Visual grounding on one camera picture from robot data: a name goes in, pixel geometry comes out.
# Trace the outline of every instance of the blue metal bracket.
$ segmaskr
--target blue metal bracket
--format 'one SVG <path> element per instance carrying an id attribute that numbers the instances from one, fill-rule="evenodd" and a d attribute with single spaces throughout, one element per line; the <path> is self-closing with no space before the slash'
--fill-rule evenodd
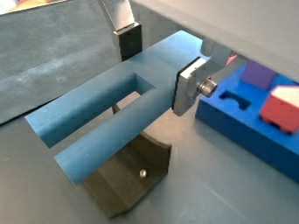
<path id="1" fill-rule="evenodd" d="M 74 183 L 99 168 L 172 106 L 178 72 L 200 54 L 202 40 L 184 31 L 112 67 L 27 117 L 52 147 L 134 91 L 140 97 L 55 156 Z"/>

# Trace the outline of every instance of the gray floor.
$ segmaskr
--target gray floor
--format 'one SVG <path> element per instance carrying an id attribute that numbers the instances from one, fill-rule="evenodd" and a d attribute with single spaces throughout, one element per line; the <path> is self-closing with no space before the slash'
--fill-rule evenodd
<path id="1" fill-rule="evenodd" d="M 135 11 L 146 20 L 144 46 L 179 28 L 151 11 Z M 51 150 L 23 117 L 2 125 L 0 223 L 298 223 L 298 183 L 196 121 L 195 111 L 196 105 L 183 117 L 168 111 L 147 128 L 148 134 L 172 144 L 170 173 L 135 209 L 114 220 L 54 160 L 112 116 L 111 111 Z"/>

